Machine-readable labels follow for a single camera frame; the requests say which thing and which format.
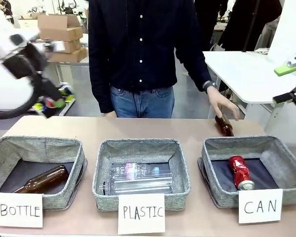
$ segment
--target gray fabric bin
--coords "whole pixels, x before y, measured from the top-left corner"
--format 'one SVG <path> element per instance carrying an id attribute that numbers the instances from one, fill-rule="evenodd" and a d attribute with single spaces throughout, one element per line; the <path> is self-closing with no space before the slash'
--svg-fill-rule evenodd
<path id="1" fill-rule="evenodd" d="M 106 140 L 100 145 L 92 192 L 99 211 L 117 211 L 118 196 L 105 196 L 100 186 L 110 180 L 113 163 L 168 162 L 172 172 L 172 194 L 165 194 L 166 210 L 183 210 L 190 191 L 190 179 L 180 143 L 173 139 Z"/>
<path id="2" fill-rule="evenodd" d="M 259 158 L 279 188 L 283 205 L 296 204 L 296 158 L 283 142 L 273 136 L 219 137 L 206 139 L 202 162 L 217 206 L 238 207 L 238 192 L 222 189 L 212 165 L 214 160 L 228 160 L 233 155 L 244 159 Z"/>
<path id="3" fill-rule="evenodd" d="M 74 162 L 65 187 L 57 194 L 43 195 L 43 209 L 65 208 L 79 177 L 84 152 L 82 143 L 74 139 L 7 136 L 0 139 L 0 187 L 8 178 L 17 162 Z"/>

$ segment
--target dark blue shirt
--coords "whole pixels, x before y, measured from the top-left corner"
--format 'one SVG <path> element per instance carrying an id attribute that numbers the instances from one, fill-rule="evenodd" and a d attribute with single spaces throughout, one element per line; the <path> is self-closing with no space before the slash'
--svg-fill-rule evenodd
<path id="1" fill-rule="evenodd" d="M 113 111 L 110 86 L 128 91 L 177 82 L 174 49 L 197 88 L 210 80 L 193 0 L 90 0 L 92 92 L 102 113 Z"/>

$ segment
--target blue jeans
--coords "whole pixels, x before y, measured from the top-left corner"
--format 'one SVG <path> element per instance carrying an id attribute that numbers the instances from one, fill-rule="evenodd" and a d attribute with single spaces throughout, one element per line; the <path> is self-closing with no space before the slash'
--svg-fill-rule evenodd
<path id="1" fill-rule="evenodd" d="M 119 118 L 170 119 L 174 108 L 172 87 L 139 93 L 111 87 L 111 100 Z"/>

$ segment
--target wristwatch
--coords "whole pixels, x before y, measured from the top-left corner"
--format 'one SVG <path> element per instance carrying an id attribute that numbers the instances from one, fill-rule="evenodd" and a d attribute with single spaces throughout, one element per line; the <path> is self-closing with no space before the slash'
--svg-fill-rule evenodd
<path id="1" fill-rule="evenodd" d="M 216 88 L 216 83 L 214 81 L 212 81 L 212 80 L 208 80 L 207 82 L 204 83 L 203 89 L 206 92 L 206 94 L 207 94 L 207 88 L 210 87 L 210 86 L 213 86 L 213 87 Z"/>

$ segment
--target handwritten label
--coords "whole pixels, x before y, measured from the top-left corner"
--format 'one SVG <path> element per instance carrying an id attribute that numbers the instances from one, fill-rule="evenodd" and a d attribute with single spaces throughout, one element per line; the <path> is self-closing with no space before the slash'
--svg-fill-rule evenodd
<path id="1" fill-rule="evenodd" d="M 239 191 L 239 223 L 280 221 L 282 189 Z"/>
<path id="2" fill-rule="evenodd" d="M 164 194 L 118 196 L 118 234 L 166 231 Z"/>
<path id="3" fill-rule="evenodd" d="M 42 194 L 0 193 L 0 226 L 42 228 Z"/>

